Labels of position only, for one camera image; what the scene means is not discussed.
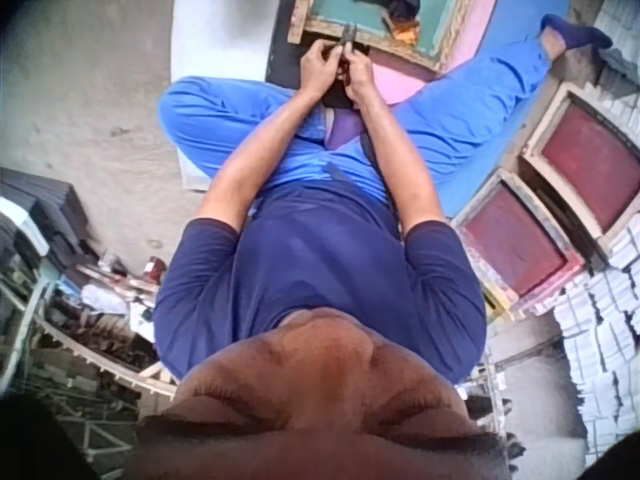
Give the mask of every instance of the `blue pants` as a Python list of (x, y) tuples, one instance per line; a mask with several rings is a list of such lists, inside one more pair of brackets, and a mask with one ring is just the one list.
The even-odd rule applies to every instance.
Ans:
[[(436, 188), (500, 132), (514, 107), (536, 90), (550, 66), (539, 40), (508, 45), (477, 56), (393, 109)], [(261, 82), (186, 77), (162, 97), (160, 120), (171, 141), (213, 177), (240, 142), (292, 94)], [(323, 145), (326, 133), (324, 110), (317, 107), (263, 191), (291, 182), (328, 180), (325, 166), (331, 162), (364, 191), (386, 202), (382, 179), (360, 140), (329, 151)]]

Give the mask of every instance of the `t-shirt sleeve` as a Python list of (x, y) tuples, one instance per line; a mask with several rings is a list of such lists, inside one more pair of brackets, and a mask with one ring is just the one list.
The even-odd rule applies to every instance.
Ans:
[(417, 274), (414, 289), (423, 325), (421, 349), (432, 367), (452, 382), (464, 379), (480, 360), (487, 318), (480, 283), (458, 234), (438, 221), (411, 229), (405, 242)]
[(211, 318), (208, 304), (224, 288), (216, 283), (228, 279), (237, 243), (230, 225), (209, 218), (192, 220), (182, 234), (153, 311), (156, 349), (178, 378), (215, 353), (215, 335), (203, 320)]

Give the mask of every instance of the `purple sock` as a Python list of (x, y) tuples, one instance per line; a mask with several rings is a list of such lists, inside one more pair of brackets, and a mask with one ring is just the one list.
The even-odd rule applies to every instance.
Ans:
[(335, 108), (333, 112), (333, 126), (325, 142), (327, 150), (340, 148), (364, 131), (364, 123), (359, 112), (345, 108)]
[(567, 50), (595, 45), (598, 48), (611, 48), (613, 41), (603, 31), (596, 27), (574, 25), (557, 15), (545, 15), (542, 19), (541, 30), (550, 27), (558, 32), (567, 44)]

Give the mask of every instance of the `man's forearm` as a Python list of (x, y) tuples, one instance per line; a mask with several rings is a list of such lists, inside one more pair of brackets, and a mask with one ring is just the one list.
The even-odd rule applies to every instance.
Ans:
[(424, 159), (380, 94), (372, 89), (360, 109), (404, 233), (426, 220), (445, 220)]
[(196, 217), (215, 218), (239, 231), (256, 195), (318, 100), (298, 92), (251, 133), (214, 177)]

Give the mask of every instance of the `man's left hand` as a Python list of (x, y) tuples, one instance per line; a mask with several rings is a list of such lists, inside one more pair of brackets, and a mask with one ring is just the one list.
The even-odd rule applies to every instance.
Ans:
[(325, 60), (323, 53), (335, 45), (329, 40), (316, 40), (300, 60), (300, 92), (320, 100), (338, 74), (342, 46), (334, 47)]

